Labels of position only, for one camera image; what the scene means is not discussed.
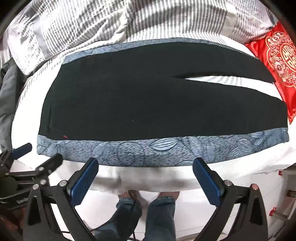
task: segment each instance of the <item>silver bolt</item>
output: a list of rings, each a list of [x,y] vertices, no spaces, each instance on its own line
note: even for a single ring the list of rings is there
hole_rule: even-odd
[[[232,182],[229,181],[229,180],[225,180],[224,183],[225,183],[226,186],[231,186],[232,185]]]
[[[34,184],[33,189],[36,190],[38,188],[39,188],[39,185],[38,184]]]
[[[59,182],[59,185],[60,185],[61,187],[65,186],[66,184],[67,184],[67,181],[66,181],[66,180],[63,180],[63,181],[60,181],[60,182]]]
[[[40,184],[45,185],[45,184],[46,184],[46,180],[42,179],[42,180],[40,181]]]
[[[257,184],[252,184],[252,188],[253,188],[254,190],[258,190],[258,189],[259,189],[259,187],[258,187]]]
[[[0,144],[0,153],[2,153],[4,151],[5,151],[4,145]]]

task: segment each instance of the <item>black clamp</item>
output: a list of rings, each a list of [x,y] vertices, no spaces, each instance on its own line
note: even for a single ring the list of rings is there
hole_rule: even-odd
[[[32,150],[27,143],[18,149],[4,151],[0,154],[0,204],[5,204],[8,210],[19,209],[26,206],[32,186],[40,183],[49,186],[48,176],[63,162],[61,154],[48,159],[38,166],[35,171],[10,172],[14,160],[22,157]]]
[[[259,187],[235,186],[223,181],[202,158],[193,162],[193,172],[210,204],[217,208],[195,241],[216,241],[228,221],[234,204],[240,203],[237,216],[224,241],[267,241],[266,212]]]
[[[57,224],[51,204],[57,204],[61,216],[75,241],[96,241],[75,210],[81,204],[92,184],[98,169],[98,161],[90,158],[81,170],[71,178],[60,181],[57,186],[42,185],[41,178],[46,178],[49,170],[60,165],[62,157],[57,154],[30,173],[37,180],[31,187],[27,201],[22,241],[68,241]],[[267,241],[268,226],[263,199],[259,187],[252,184],[249,188],[235,186],[231,181],[223,181],[212,171],[202,158],[193,162],[193,172],[199,181],[210,204],[217,208],[197,236],[195,241],[216,241],[222,233],[234,204],[240,203],[234,224],[225,241]],[[28,172],[16,176],[27,177]]]

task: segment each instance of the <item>metal rod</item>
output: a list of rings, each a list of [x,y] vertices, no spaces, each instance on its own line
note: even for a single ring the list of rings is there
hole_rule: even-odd
[[[281,171],[282,175],[296,175],[296,166],[290,166]]]
[[[288,190],[287,197],[296,197],[296,191]]]
[[[277,212],[276,207],[274,207],[273,210],[270,211],[269,216],[280,219],[284,222],[287,222],[289,220],[287,215]]]

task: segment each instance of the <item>person's leg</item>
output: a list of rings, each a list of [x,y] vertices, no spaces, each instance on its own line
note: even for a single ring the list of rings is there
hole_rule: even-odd
[[[132,196],[136,198],[136,192],[133,190]],[[118,197],[116,212],[106,223],[95,230],[94,236],[98,241],[127,241],[142,216],[141,206],[130,197],[128,192]]]
[[[175,201],[180,192],[162,192],[150,203],[143,241],[176,241]]]

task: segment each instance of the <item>blue gripper pad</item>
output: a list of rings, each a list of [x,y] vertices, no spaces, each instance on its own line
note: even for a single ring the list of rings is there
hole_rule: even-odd
[[[31,143],[24,144],[21,147],[14,149],[11,152],[11,158],[13,160],[17,160],[17,159],[21,158],[22,156],[26,155],[27,153],[29,153],[31,150],[32,150]]]
[[[82,200],[95,179],[98,170],[98,160],[91,157],[79,171],[74,172],[71,176],[67,192],[70,195],[70,204],[72,207],[82,203]]]
[[[209,203],[216,207],[221,204],[221,197],[224,194],[223,180],[212,171],[201,157],[193,161],[193,173],[204,191]]]

